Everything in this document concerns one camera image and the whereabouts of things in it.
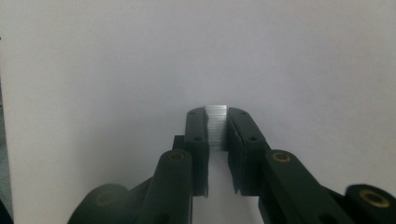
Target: black plastic part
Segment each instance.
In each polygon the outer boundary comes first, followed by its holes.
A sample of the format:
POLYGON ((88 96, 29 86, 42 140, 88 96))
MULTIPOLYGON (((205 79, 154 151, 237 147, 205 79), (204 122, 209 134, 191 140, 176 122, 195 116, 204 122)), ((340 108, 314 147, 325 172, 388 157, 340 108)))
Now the black plastic part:
POLYGON ((332 189, 328 189, 326 187, 323 187, 324 189, 326 189, 326 191, 332 196, 332 198, 339 204, 342 205, 344 204, 344 196, 333 191, 332 189))
POLYGON ((128 190, 107 184, 91 191, 70 217, 68 224, 114 224, 123 218, 128 190))
POLYGON ((271 148, 248 112, 228 109, 227 148, 235 192, 240 190, 244 196, 258 196, 262 159, 271 148))
POLYGON ((9 215, 6 207, 3 205, 3 202, 0 200, 0 223, 4 224, 13 224, 11 216, 9 215))
POLYGON ((174 144, 172 145, 172 150, 180 149, 183 150, 184 147, 184 135, 175 135, 174 144))
POLYGON ((146 194, 149 190, 151 178, 141 183, 140 185, 131 189, 126 195, 126 204, 124 207, 124 216, 118 224, 133 224, 136 223, 137 218, 146 199, 146 194))
POLYGON ((167 151, 151 179, 137 224, 189 224, 191 203, 191 155, 167 151))
POLYGON ((262 193, 259 197, 259 210, 265 224, 287 223, 285 214, 265 179, 262 180, 262 193))
POLYGON ((346 190, 346 210, 357 223, 396 224, 396 199, 382 189, 353 185, 346 190))
MULTIPOLYGON (((267 163, 262 167, 265 184, 261 201, 273 194, 286 223, 295 224, 349 224, 354 223, 332 196, 289 152, 272 150, 265 155, 267 163)), ((273 210, 262 210, 263 219, 271 219, 273 210)))
POLYGON ((206 125, 207 114, 203 107, 187 113, 184 147, 193 157, 193 196, 207 196, 209 144, 206 125))

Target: white wall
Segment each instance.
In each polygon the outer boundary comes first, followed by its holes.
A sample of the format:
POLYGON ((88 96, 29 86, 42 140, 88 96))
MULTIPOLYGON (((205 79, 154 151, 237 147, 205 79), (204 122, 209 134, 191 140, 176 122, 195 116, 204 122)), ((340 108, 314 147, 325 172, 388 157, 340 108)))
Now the white wall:
MULTIPOLYGON (((202 105, 245 109, 330 189, 396 195, 394 1, 0 4, 17 224, 66 223, 98 185, 142 182, 202 105)), ((194 223, 262 223, 225 155, 210 190, 194 223)))

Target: aluminum part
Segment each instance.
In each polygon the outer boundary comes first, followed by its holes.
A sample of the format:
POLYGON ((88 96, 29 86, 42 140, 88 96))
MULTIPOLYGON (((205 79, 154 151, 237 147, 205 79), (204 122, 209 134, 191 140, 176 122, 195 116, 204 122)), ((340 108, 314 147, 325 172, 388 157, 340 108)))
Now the aluminum part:
POLYGON ((227 105, 206 105, 205 112, 210 150, 227 151, 227 105))

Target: screw hole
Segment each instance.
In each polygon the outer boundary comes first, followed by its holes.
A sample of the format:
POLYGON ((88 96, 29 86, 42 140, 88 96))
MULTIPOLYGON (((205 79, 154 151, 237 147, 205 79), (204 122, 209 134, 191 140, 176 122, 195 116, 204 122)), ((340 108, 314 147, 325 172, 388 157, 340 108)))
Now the screw hole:
POLYGON ((154 218, 154 224, 166 224, 171 220, 170 216, 166 213, 157 214, 154 218))
POLYGON ((172 153, 168 156, 169 161, 182 161, 184 159, 184 154, 180 152, 172 153))
POLYGON ((99 206, 105 206, 114 203, 119 194, 115 190, 102 191, 96 196, 96 204, 99 206))
POLYGON ((318 218, 323 224, 337 224, 337 220, 330 214, 320 214, 318 218))
POLYGON ((288 162, 291 160, 290 156, 283 153, 283 152, 277 152, 273 155, 274 160, 276 161, 281 161, 281 162, 288 162))
POLYGON ((362 189, 360 192, 360 196, 364 201, 372 206, 381 208, 386 208, 390 206, 390 202, 387 198, 373 190, 362 189))

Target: brass insert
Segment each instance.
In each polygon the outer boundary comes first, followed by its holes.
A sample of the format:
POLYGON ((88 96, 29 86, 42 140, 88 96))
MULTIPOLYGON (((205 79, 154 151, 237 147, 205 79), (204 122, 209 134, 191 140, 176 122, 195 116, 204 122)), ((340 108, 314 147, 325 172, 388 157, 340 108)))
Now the brass insert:
POLYGON ((95 202, 99 206, 105 206, 114 203, 118 197, 119 194, 115 190, 105 190, 96 196, 95 202))
POLYGON ((184 160, 184 154, 181 152, 174 152, 168 156, 169 161, 182 161, 184 160))
POLYGON ((363 198, 364 201, 372 206, 380 208, 390 207, 389 200, 373 190, 362 189, 359 195, 361 196, 361 198, 363 198))
POLYGON ((276 161, 281 161, 281 162, 288 162, 291 160, 291 157, 283 152, 277 152, 273 154, 273 158, 276 161))

